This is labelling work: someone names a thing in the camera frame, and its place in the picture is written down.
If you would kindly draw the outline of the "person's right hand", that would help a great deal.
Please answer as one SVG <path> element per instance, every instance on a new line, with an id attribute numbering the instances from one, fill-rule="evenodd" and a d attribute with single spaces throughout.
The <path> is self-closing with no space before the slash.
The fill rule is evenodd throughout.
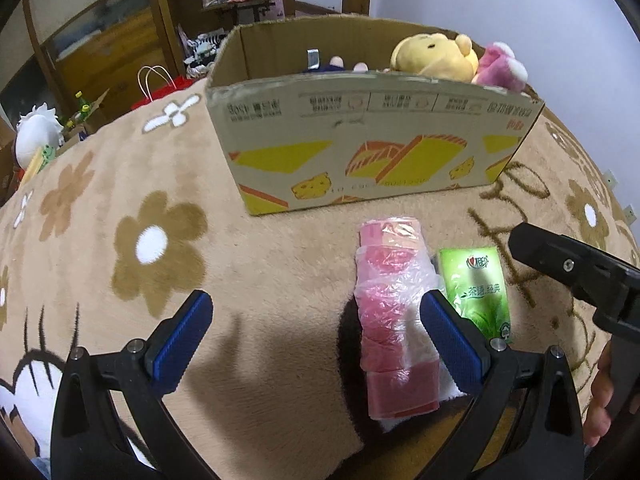
<path id="1" fill-rule="evenodd" d="M 612 424 L 612 417 L 608 414 L 608 404 L 610 404 L 614 393 L 611 362 L 611 343 L 608 342 L 598 361 L 598 372 L 591 385 L 591 401 L 585 422 L 582 425 L 584 443 L 590 448 L 594 448 L 598 444 Z"/>

